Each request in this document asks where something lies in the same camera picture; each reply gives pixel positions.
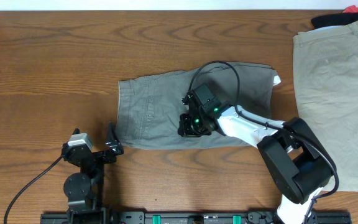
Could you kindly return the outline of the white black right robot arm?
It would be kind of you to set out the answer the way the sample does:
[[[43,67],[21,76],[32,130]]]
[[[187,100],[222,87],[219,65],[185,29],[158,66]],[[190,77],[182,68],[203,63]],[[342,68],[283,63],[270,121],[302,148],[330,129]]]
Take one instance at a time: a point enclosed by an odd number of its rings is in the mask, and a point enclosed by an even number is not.
[[[178,133],[198,138],[216,131],[259,150],[282,193],[277,216],[282,223],[307,223],[311,210],[330,179],[338,180],[335,163],[308,125],[300,118],[274,121],[239,105],[221,103],[215,96],[187,94]]]

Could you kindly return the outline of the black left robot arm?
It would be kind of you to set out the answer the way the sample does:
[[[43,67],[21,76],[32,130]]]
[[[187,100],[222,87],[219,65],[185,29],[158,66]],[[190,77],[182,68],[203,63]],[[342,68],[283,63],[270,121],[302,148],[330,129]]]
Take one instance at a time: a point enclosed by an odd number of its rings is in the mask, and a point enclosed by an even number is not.
[[[104,166],[115,163],[117,156],[124,153],[112,123],[108,125],[106,145],[107,150],[93,152],[89,135],[81,133],[78,128],[63,145],[63,160],[80,168],[66,179],[63,186],[71,211],[96,210],[102,206]]]

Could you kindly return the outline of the grey shorts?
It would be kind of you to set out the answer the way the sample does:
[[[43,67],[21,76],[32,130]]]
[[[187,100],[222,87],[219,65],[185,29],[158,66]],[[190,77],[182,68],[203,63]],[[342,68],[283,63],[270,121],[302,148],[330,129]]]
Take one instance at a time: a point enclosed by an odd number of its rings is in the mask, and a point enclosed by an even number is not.
[[[177,131],[187,108],[182,98],[189,88],[205,83],[220,101],[237,103],[247,111],[269,118],[272,90],[281,82],[269,65],[214,63],[202,70],[179,70],[119,82],[116,134],[125,146],[138,149],[209,149],[245,146],[237,138],[213,132],[184,138]]]

